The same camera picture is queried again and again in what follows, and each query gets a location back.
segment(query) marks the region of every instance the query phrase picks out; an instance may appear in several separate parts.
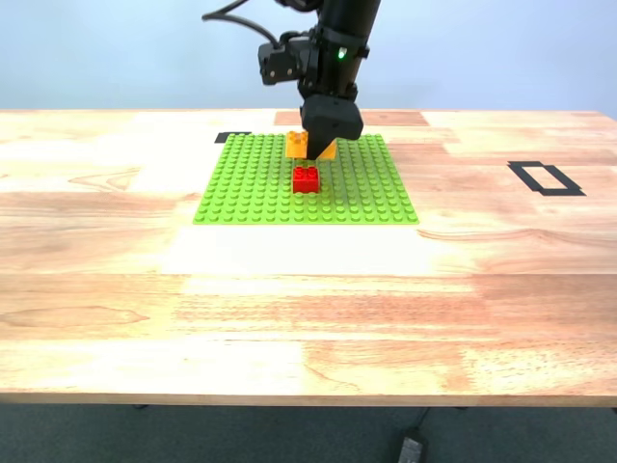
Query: wood grain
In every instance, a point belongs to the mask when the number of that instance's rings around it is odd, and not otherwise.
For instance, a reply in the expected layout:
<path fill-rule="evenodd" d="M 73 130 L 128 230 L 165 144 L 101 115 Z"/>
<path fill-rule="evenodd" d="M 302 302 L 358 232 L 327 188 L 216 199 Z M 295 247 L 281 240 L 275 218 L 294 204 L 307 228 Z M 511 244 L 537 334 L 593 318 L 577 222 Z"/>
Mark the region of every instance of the wood grain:
<path fill-rule="evenodd" d="M 617 123 L 363 115 L 419 226 L 192 226 L 216 134 L 297 111 L 0 113 L 0 400 L 617 406 Z"/>

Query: yellow lego brick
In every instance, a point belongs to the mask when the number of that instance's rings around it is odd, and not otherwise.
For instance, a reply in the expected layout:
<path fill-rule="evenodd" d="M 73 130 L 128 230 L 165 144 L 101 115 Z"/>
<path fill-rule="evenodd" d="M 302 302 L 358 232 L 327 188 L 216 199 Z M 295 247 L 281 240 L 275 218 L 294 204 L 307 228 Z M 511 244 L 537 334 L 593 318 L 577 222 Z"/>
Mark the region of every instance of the yellow lego brick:
<path fill-rule="evenodd" d="M 285 157 L 292 159 L 307 158 L 307 140 L 309 135 L 304 132 L 288 132 L 285 139 Z M 317 159 L 336 159 L 336 140 L 319 155 Z"/>

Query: green lego baseplate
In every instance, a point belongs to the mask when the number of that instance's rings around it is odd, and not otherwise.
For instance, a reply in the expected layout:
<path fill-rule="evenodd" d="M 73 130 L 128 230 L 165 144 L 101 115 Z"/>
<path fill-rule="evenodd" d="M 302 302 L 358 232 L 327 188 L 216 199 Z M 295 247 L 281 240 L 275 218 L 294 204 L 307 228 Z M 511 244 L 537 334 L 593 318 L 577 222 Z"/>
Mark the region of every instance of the green lego baseplate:
<path fill-rule="evenodd" d="M 193 223 L 416 225 L 381 135 L 337 140 L 334 160 L 284 155 L 285 135 L 229 135 Z M 292 170 L 315 165 L 319 193 L 293 193 Z"/>

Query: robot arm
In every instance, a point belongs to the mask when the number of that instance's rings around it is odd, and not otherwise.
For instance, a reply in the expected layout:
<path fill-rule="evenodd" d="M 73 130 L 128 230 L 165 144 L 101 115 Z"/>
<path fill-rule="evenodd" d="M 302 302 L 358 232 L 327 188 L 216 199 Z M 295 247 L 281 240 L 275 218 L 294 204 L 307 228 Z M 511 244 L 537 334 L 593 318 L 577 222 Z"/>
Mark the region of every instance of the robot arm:
<path fill-rule="evenodd" d="M 356 76 L 368 56 L 368 37 L 380 0 L 276 0 L 300 13 L 316 11 L 317 24 L 309 31 L 272 34 L 227 13 L 247 0 L 236 0 L 202 19 L 221 19 L 251 27 L 268 38 L 258 50 L 264 85 L 298 81 L 304 99 L 302 127 L 308 132 L 307 158 L 316 159 L 335 139 L 357 140 L 363 123 L 355 104 Z"/>

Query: cable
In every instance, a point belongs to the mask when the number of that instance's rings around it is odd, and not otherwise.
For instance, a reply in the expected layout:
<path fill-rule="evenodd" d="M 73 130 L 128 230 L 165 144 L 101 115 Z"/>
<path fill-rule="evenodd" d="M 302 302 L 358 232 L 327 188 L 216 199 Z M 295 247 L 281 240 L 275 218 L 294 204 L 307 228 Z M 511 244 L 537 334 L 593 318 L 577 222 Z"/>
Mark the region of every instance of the cable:
<path fill-rule="evenodd" d="M 416 424 L 414 425 L 414 429 L 420 429 L 420 427 L 422 426 L 422 423 L 424 422 L 424 419 L 426 418 L 426 415 L 428 415 L 428 412 L 431 411 L 431 407 L 424 407 L 424 410 L 422 410 L 416 420 Z"/>
<path fill-rule="evenodd" d="M 227 5 L 226 7 L 221 8 L 220 10 L 217 10 L 216 12 L 212 12 L 211 14 L 227 14 L 233 10 L 235 10 L 236 8 L 238 8 L 241 5 L 244 5 L 245 3 L 247 3 L 249 0 L 235 0 L 235 2 L 231 2 L 229 5 Z"/>
<path fill-rule="evenodd" d="M 253 29 L 254 31 L 261 34 L 263 37 L 268 39 L 268 41 L 270 41 L 275 48 L 281 48 L 281 45 L 277 41 L 277 38 L 274 37 L 270 31 L 268 31 L 267 29 L 264 29 L 263 27 L 261 27 L 259 24 L 255 22 L 245 19 L 244 17 L 232 16 L 230 14 L 205 14 L 204 16 L 201 17 L 201 20 L 203 21 L 207 21 L 210 19 L 233 22 L 235 24 L 240 24 L 242 26 L 248 27 L 249 29 Z"/>
<path fill-rule="evenodd" d="M 323 0 L 313 0 L 307 2 L 303 0 L 285 0 L 287 6 L 293 8 L 296 12 L 308 13 L 319 8 Z"/>
<path fill-rule="evenodd" d="M 265 29 L 264 27 L 260 26 L 256 22 L 250 21 L 249 19 L 245 19 L 244 17 L 233 16 L 233 15 L 228 14 L 228 12 L 235 10 L 240 5 L 243 5 L 248 1 L 249 0 L 235 0 L 235 2 L 231 2 L 229 5 L 221 8 L 220 10 L 217 10 L 216 12 L 203 14 L 201 16 L 201 20 L 202 21 L 209 21 L 209 20 L 227 21 L 227 22 L 233 22 L 235 24 L 240 24 L 244 27 L 248 27 L 249 29 L 252 29 L 255 32 L 261 34 L 263 37 L 268 39 L 268 41 L 270 41 L 275 48 L 281 48 L 281 44 L 279 43 L 277 38 L 274 37 L 274 35 L 270 31 Z"/>

